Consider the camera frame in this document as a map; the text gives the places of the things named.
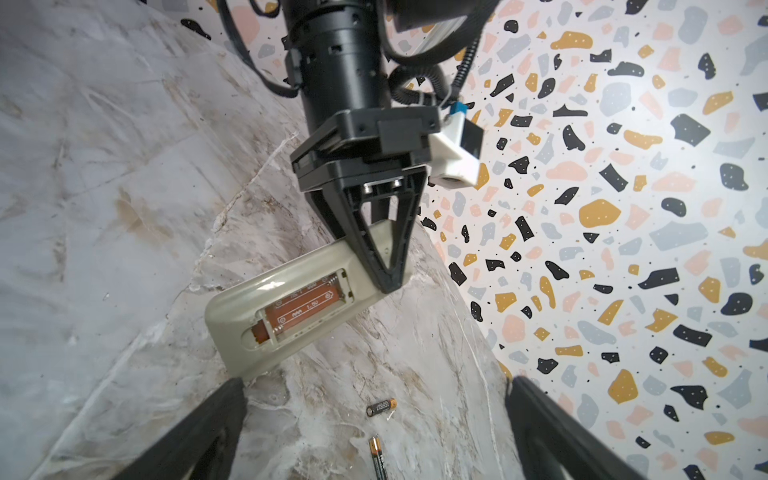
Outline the white remote control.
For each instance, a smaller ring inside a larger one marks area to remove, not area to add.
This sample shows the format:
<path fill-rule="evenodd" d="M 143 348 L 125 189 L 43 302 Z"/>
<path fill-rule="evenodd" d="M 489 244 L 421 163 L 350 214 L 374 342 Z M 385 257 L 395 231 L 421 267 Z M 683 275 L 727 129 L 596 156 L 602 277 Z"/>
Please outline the white remote control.
<path fill-rule="evenodd" d="M 229 375 L 250 380 L 385 297 L 337 240 L 217 294 L 204 320 Z"/>

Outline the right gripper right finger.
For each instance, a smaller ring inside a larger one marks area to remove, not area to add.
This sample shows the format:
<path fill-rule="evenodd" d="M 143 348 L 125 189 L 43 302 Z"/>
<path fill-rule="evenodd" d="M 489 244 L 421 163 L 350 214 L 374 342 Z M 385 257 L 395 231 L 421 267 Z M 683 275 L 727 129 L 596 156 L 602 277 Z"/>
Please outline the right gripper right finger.
<path fill-rule="evenodd" d="M 507 381 L 505 406 L 527 479 L 640 479 L 525 376 Z"/>

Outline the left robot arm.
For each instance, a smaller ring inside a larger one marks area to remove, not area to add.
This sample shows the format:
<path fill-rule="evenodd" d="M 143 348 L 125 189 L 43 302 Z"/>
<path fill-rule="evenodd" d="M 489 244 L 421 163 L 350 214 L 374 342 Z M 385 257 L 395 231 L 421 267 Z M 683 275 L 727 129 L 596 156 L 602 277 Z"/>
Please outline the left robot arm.
<path fill-rule="evenodd" d="M 299 187 L 382 292 L 404 281 L 428 183 L 475 186 L 484 132 L 459 100 L 493 1 L 281 1 L 287 80 L 309 137 Z"/>

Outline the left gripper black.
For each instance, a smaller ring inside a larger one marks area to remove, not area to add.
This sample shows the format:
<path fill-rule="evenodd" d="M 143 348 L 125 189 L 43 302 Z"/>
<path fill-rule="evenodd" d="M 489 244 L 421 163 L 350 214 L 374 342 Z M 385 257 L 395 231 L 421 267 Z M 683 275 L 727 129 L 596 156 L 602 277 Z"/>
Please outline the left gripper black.
<path fill-rule="evenodd" d="M 306 200 L 332 236 L 347 242 L 384 294 L 403 284 L 427 180 L 428 139 L 439 131 L 434 106 L 344 110 L 290 155 Z M 388 171 L 395 173 L 379 179 Z M 348 177 L 364 183 L 324 185 Z"/>

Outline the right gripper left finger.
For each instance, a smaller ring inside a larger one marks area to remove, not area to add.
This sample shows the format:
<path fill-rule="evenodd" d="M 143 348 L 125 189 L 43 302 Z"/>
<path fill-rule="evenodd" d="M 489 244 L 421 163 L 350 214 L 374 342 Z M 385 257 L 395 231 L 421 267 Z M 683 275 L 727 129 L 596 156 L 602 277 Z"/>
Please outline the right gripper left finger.
<path fill-rule="evenodd" d="M 117 479 L 227 479 L 247 413 L 244 382 L 222 384 Z"/>

